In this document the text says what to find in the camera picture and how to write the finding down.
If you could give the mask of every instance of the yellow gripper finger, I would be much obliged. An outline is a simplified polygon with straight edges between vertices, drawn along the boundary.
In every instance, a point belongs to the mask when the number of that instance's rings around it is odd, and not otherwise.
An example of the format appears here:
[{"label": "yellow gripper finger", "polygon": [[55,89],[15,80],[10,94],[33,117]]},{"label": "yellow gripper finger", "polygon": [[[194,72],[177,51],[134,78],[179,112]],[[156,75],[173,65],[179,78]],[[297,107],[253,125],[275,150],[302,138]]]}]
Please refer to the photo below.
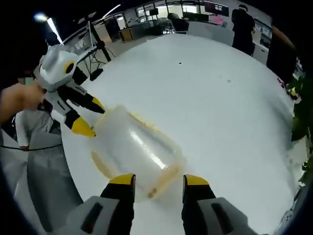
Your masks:
[{"label": "yellow gripper finger", "polygon": [[105,110],[103,105],[100,103],[100,101],[96,97],[94,97],[92,99],[92,102],[95,103],[96,105],[100,106],[103,109],[103,111]]},{"label": "yellow gripper finger", "polygon": [[71,128],[72,132],[75,134],[83,135],[83,136],[89,136],[89,137],[95,137],[95,132],[90,128],[88,123],[83,120],[82,117],[77,118]]}]

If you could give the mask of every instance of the clear plastic box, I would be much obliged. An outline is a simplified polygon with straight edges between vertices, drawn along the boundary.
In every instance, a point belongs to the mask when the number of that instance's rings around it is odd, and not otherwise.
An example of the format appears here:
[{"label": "clear plastic box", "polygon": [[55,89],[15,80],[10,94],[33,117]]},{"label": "clear plastic box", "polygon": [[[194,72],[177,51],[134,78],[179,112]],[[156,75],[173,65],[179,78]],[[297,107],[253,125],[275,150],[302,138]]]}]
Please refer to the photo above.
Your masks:
[{"label": "clear plastic box", "polygon": [[135,201],[156,198],[183,176],[186,159],[168,136],[130,114],[124,106],[107,109],[93,127],[91,157],[109,179],[136,175]]}]

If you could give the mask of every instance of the computer screen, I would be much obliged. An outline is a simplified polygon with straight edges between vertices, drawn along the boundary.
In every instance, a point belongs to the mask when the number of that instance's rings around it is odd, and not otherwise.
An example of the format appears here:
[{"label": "computer screen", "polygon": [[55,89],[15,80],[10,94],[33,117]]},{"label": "computer screen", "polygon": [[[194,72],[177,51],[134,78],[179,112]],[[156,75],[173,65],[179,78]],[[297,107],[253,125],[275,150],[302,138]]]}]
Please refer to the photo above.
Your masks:
[{"label": "computer screen", "polygon": [[229,16],[228,6],[224,6],[215,2],[205,1],[204,8],[206,12],[214,13],[222,16]]},{"label": "computer screen", "polygon": [[149,13],[150,13],[150,16],[157,16],[158,15],[158,9],[157,8],[152,9],[149,11]]},{"label": "computer screen", "polygon": [[184,18],[187,18],[190,21],[199,21],[199,22],[208,22],[209,21],[209,15],[205,15],[205,14],[183,12],[182,15]]}]

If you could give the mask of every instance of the white table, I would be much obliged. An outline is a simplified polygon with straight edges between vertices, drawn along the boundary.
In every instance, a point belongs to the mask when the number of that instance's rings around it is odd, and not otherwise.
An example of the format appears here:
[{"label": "white table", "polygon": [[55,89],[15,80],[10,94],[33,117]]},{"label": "white table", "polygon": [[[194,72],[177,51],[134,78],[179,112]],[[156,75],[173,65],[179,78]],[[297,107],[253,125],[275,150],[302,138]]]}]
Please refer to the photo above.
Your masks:
[{"label": "white table", "polygon": [[[186,173],[207,179],[256,232],[272,233],[292,205],[295,180],[285,164],[292,102],[252,57],[208,39],[166,35],[125,52],[83,86],[106,107],[123,104],[169,135],[187,158]],[[100,117],[76,109],[90,124]],[[108,180],[87,138],[62,126],[62,139],[82,199],[99,195]],[[135,204],[131,234],[184,234],[178,195]]]}]

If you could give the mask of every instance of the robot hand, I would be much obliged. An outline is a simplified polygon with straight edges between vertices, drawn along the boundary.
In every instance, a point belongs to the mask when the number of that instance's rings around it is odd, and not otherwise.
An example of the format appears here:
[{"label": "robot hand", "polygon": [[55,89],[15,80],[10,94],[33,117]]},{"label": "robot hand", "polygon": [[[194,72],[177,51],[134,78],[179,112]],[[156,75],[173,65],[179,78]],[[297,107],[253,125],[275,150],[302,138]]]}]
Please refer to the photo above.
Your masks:
[{"label": "robot hand", "polygon": [[[247,217],[226,199],[216,198],[205,179],[184,175],[183,180],[181,218],[186,235],[257,235]],[[93,196],[74,209],[57,234],[129,235],[134,197],[135,175],[117,176],[100,197]]]},{"label": "robot hand", "polygon": [[61,45],[51,47],[41,58],[34,73],[42,88],[46,89],[45,99],[51,103],[51,116],[63,122],[76,134],[94,137],[94,131],[86,121],[67,104],[71,100],[75,105],[103,114],[104,107],[100,101],[77,85],[72,75],[77,66],[78,55],[68,52]]}]

